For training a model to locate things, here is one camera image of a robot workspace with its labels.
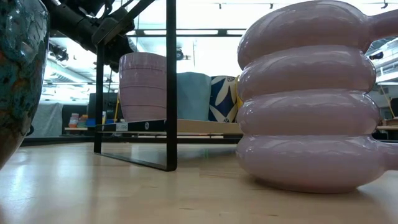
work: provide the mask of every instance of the pink ribbed vase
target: pink ribbed vase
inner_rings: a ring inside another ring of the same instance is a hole
[[[255,22],[238,48],[241,167],[273,187],[324,194],[397,170],[398,146],[371,137],[379,109],[366,93],[376,72],[363,55],[398,35],[396,21],[398,11],[369,17],[345,2],[310,1]]]
[[[131,53],[120,58],[120,104],[126,121],[166,118],[166,58]]]

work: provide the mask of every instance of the price tag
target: price tag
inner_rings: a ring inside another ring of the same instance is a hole
[[[116,131],[128,131],[128,123],[116,123]]]

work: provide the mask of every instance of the black mechanical arm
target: black mechanical arm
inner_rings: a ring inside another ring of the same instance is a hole
[[[79,43],[84,49],[96,54],[96,44],[112,29],[126,14],[126,4],[115,12],[112,11],[114,0],[42,0],[50,13],[51,29]],[[95,15],[105,5],[101,18]],[[119,70],[119,59],[124,54],[133,52],[126,33],[134,29],[134,21],[119,35],[111,40],[105,48],[104,63],[112,70]]]

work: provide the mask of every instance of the wooden table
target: wooden table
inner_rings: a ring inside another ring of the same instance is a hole
[[[0,223],[398,223],[398,172],[350,194],[302,194],[255,182],[238,166],[234,146],[181,145],[176,172],[97,156],[92,148],[20,148],[0,171]],[[103,149],[164,151],[123,143]]]

